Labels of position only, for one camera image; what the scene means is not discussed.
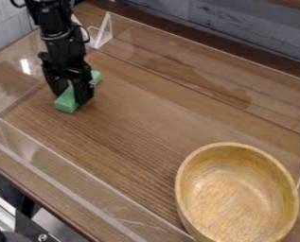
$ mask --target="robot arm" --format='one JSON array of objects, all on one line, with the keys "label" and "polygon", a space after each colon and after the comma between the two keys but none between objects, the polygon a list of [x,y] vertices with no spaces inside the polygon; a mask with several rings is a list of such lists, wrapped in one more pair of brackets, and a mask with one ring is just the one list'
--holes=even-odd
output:
[{"label": "robot arm", "polygon": [[85,62],[85,40],[81,28],[71,21],[70,0],[24,0],[18,8],[27,7],[35,24],[40,27],[40,39],[47,52],[38,54],[50,88],[60,96],[71,81],[77,102],[83,105],[94,95],[91,67]]}]

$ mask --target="bowl rim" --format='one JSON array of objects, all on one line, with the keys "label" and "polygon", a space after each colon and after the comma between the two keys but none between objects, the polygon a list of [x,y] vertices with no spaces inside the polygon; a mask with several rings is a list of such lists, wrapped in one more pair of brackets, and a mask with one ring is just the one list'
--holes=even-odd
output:
[{"label": "bowl rim", "polygon": [[284,165],[273,158],[273,156],[270,156],[265,151],[260,150],[258,148],[252,147],[252,146],[245,145],[245,144],[241,144],[241,143],[236,143],[236,142],[213,143],[210,145],[200,147],[196,151],[192,152],[192,154],[184,160],[181,167],[177,170],[175,181],[174,181],[174,195],[175,195],[175,204],[177,204],[178,216],[181,216],[180,213],[182,213],[182,216],[185,217],[185,219],[188,220],[188,223],[192,225],[192,227],[196,229],[196,231],[200,234],[202,234],[208,239],[210,239],[212,241],[216,241],[216,238],[212,235],[212,233],[209,231],[205,231],[205,233],[202,233],[197,229],[194,224],[190,222],[192,220],[189,219],[190,216],[189,216],[186,207],[184,205],[184,202],[181,202],[181,200],[182,200],[182,197],[181,197],[181,178],[182,178],[182,175],[184,175],[184,170],[185,170],[188,164],[192,162],[193,158],[197,156],[197,154],[201,153],[202,151],[213,148],[213,147],[241,147],[241,148],[246,148],[246,149],[260,153],[261,155],[265,156],[266,159],[269,159],[276,164],[280,172],[283,172],[284,176],[287,177],[288,184],[289,184],[289,187],[291,187],[292,196],[293,196],[292,220],[287,224],[287,226],[277,233],[274,233],[272,235],[272,237],[265,242],[280,241],[288,235],[288,233],[289,233],[289,231],[291,231],[291,229],[292,229],[292,227],[296,223],[297,216],[299,216],[300,198],[299,198],[296,183],[295,183],[295,180],[293,180],[288,170],[285,169]]}]

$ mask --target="green block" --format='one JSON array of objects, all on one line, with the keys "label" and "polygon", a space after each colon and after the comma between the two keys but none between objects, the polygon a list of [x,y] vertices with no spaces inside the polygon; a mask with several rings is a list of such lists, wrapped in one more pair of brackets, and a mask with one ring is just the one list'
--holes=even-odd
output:
[{"label": "green block", "polygon": [[[102,74],[98,71],[91,71],[91,76],[93,76],[93,81],[91,85],[95,87],[101,81],[102,81]],[[74,88],[72,86],[67,87],[62,95],[58,97],[54,106],[58,110],[67,112],[67,113],[74,113],[75,109],[79,107],[79,103],[75,100],[74,97]]]},{"label": "green block", "polygon": [[74,113],[75,109],[79,106],[79,103],[75,101],[72,86],[67,87],[62,95],[58,97],[54,106],[58,110],[63,112]]}]

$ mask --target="wooden bowl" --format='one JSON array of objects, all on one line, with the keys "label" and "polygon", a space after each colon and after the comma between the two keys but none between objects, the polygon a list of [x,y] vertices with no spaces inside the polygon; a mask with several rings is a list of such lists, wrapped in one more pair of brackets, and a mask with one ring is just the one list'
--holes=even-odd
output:
[{"label": "wooden bowl", "polygon": [[182,224],[198,242],[273,242],[299,213],[293,179],[254,147],[217,143],[186,158],[175,177]]}]

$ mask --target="wooden table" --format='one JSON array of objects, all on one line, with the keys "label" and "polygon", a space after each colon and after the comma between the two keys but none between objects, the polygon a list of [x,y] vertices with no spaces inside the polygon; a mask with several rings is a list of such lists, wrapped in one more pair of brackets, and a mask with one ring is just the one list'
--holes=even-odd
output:
[{"label": "wooden table", "polygon": [[[77,13],[87,26],[105,16],[89,1]],[[16,157],[0,148],[0,174],[90,240],[169,241],[162,230],[171,230],[171,241],[190,241],[174,209],[173,180],[194,149],[221,141],[249,144],[281,161],[299,182],[300,78],[209,46],[185,48],[174,36],[127,20],[117,24],[113,42],[87,52],[105,81],[72,115],[52,108],[35,57],[43,48],[38,33],[0,52],[2,100],[8,106],[19,98],[6,110],[0,107],[0,129],[10,149],[22,152]],[[150,44],[149,35],[155,37]],[[188,49],[186,67],[165,55],[177,49]],[[205,79],[189,72],[197,64]],[[228,100],[205,93],[224,93],[228,79],[257,96],[250,110],[238,102],[242,92],[230,92]],[[273,115],[277,108],[283,116]],[[300,217],[285,241],[300,242]]]}]

